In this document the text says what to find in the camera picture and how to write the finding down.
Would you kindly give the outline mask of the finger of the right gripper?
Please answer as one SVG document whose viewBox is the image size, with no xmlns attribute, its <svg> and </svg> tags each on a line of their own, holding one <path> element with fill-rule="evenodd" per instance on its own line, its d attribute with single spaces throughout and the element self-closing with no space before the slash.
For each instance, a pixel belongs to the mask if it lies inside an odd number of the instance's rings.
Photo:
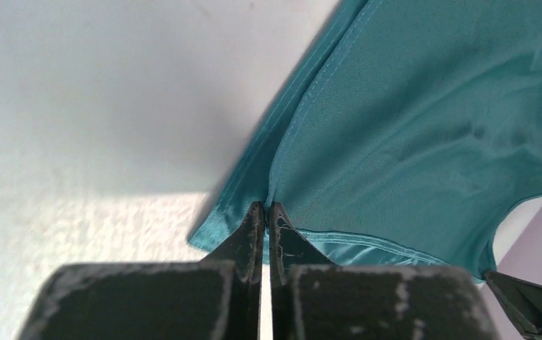
<svg viewBox="0 0 542 340">
<path fill-rule="evenodd" d="M 497 271 L 484 272 L 509 321 L 524 339 L 542 339 L 542 285 Z"/>
</svg>

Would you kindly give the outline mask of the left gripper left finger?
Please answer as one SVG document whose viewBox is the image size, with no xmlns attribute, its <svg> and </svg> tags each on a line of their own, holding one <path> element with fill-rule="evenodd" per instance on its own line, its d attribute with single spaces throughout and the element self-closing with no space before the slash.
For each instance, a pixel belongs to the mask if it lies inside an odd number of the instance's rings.
<svg viewBox="0 0 542 340">
<path fill-rule="evenodd" d="M 71 263 L 42 285 L 21 339 L 258 339 L 264 207 L 195 262 Z"/>
</svg>

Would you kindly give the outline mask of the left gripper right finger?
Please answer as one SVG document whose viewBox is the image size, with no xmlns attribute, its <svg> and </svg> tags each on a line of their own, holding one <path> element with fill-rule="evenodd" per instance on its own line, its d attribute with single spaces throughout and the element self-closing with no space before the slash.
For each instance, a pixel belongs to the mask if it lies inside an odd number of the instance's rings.
<svg viewBox="0 0 542 340">
<path fill-rule="evenodd" d="M 452 266 L 339 266 L 269 208 L 275 339 L 497 339 L 470 275 Z"/>
</svg>

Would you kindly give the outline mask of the teal cloth napkin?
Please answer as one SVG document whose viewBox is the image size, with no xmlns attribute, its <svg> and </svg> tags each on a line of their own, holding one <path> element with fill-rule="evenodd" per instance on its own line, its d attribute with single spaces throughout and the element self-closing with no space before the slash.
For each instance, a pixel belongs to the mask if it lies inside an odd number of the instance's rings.
<svg viewBox="0 0 542 340">
<path fill-rule="evenodd" d="M 542 196 L 542 1 L 344 1 L 189 243 L 280 203 L 340 265 L 496 267 Z"/>
</svg>

